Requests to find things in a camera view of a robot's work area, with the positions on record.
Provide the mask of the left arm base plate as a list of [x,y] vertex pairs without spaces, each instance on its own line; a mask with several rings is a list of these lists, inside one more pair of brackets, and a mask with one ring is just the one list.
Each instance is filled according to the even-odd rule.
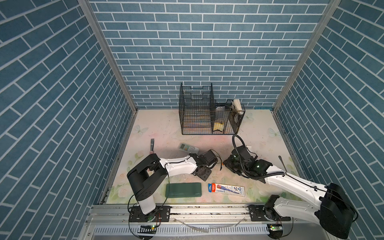
[[143,214],[139,206],[132,206],[130,208],[129,221],[133,223],[147,223],[147,222],[169,222],[171,214],[170,206],[156,206],[156,208],[148,214]]

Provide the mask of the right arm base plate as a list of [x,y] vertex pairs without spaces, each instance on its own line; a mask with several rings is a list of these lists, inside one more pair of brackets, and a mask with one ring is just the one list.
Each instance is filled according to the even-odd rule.
[[292,220],[290,217],[281,217],[273,208],[267,208],[263,205],[248,205],[247,208],[252,222],[289,222]]

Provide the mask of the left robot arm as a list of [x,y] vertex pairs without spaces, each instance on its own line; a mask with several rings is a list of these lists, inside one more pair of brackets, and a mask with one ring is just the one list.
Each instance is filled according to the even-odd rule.
[[127,173],[127,178],[142,213],[148,215],[156,209],[153,195],[165,178],[194,175],[206,181],[218,162],[213,150],[176,159],[150,154]]

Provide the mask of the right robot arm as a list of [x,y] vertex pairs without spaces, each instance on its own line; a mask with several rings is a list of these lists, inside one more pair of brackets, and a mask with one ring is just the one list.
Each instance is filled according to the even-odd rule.
[[300,198],[288,200],[271,195],[263,207],[267,219],[295,218],[320,225],[326,232],[347,239],[351,225],[358,218],[345,191],[337,184],[323,185],[296,177],[272,163],[256,159],[246,147],[232,151],[224,165],[233,173],[278,187]]

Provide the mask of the grey remote with teal buttons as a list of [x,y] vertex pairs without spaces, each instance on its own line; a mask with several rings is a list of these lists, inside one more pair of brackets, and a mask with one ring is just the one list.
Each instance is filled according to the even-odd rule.
[[186,153],[192,153],[192,154],[198,154],[199,153],[199,148],[194,147],[192,145],[186,144],[186,143],[180,143],[179,150],[186,152]]

